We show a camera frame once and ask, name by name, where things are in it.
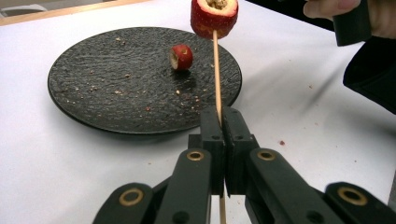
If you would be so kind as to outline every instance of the white tabletop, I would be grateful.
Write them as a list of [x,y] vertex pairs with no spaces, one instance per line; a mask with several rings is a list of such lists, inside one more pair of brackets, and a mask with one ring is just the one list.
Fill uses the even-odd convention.
[[[243,74],[240,110],[261,147],[275,149],[319,190],[346,181],[389,198],[396,118],[347,89],[344,70],[361,44],[240,0],[219,43]],[[110,193],[152,187],[172,174],[188,134],[120,136],[81,125],[50,99],[49,70],[77,42],[106,31],[169,27],[192,32],[191,1],[153,0],[0,27],[0,222],[91,223]],[[243,197],[228,223],[248,223]],[[216,200],[212,223],[219,223]]]

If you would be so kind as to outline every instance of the black plate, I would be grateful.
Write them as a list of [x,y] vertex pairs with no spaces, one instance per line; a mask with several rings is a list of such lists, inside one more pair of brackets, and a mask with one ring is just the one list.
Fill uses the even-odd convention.
[[[173,71],[169,50],[190,46],[190,71]],[[219,46],[221,98],[231,105],[242,76]],[[49,71],[49,94],[71,118],[129,134],[174,133],[197,127],[200,111],[215,104],[213,43],[196,34],[137,27],[87,38],[65,51]]]

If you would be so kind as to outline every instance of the human hand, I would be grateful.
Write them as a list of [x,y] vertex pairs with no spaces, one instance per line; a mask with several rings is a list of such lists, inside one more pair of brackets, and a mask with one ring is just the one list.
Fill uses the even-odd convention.
[[[348,13],[357,7],[361,0],[308,0],[304,14],[308,18],[332,20],[333,16]],[[396,1],[367,0],[372,34],[396,39]]]

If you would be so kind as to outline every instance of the wooden skewer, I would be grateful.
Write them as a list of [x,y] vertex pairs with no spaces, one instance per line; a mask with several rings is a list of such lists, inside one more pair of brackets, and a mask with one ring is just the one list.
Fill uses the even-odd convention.
[[[218,46],[218,32],[213,31],[213,54],[215,64],[215,92],[216,92],[216,110],[218,111],[219,124],[221,126],[221,88],[220,88],[220,69],[219,69],[219,46]],[[219,196],[219,215],[220,224],[226,224],[225,214],[225,195]]]

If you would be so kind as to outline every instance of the strawberry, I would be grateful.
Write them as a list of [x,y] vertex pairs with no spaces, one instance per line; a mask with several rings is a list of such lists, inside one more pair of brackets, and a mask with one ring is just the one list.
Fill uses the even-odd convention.
[[192,59],[192,51],[187,45],[175,45],[170,50],[169,60],[176,71],[189,70]]
[[192,0],[191,28],[200,37],[213,38],[213,30],[218,31],[218,39],[228,35],[238,17],[237,0]]

